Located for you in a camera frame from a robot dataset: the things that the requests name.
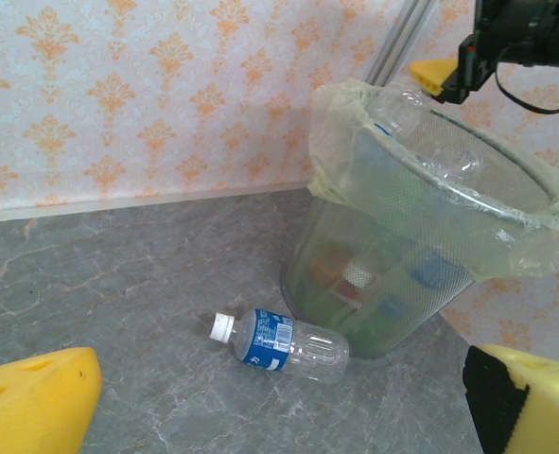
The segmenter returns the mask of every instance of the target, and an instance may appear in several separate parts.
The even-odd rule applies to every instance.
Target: bottle cap
[[[210,333],[210,339],[227,343],[231,337],[234,322],[235,317],[217,312],[216,318],[214,319],[214,326],[212,326],[212,332]]]

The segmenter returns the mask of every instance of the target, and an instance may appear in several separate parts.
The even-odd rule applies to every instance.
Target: trash can
[[[341,332],[363,358],[394,348],[474,281],[559,265],[558,170],[382,90],[349,81],[315,92],[315,197],[281,273],[293,315]],[[413,125],[372,118],[379,96]]]

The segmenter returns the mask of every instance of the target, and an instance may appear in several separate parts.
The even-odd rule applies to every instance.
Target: orange damask wallpaper
[[[0,2],[0,209],[303,182],[402,2]]]
[[[474,0],[439,0],[406,58],[455,57],[472,30]],[[559,69],[502,64],[500,80],[517,96],[559,106]],[[462,106],[442,106],[491,130],[559,168],[559,114],[538,115],[509,101],[491,79]],[[559,359],[559,273],[543,279],[496,279],[465,291],[443,311],[471,342],[492,342]]]

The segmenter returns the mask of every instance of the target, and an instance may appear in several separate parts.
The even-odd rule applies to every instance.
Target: gray marble floor
[[[215,311],[287,312],[279,270],[305,191],[0,223],[0,364],[95,347],[82,452],[480,453],[466,343],[435,317],[334,386],[261,372],[207,339]]]

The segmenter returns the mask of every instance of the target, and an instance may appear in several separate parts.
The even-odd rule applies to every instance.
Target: plastic bag
[[[385,113],[411,121],[401,131],[367,112],[401,90],[349,80],[314,92],[311,193],[432,248],[477,281],[559,269],[559,170],[427,102],[410,116],[407,106]]]

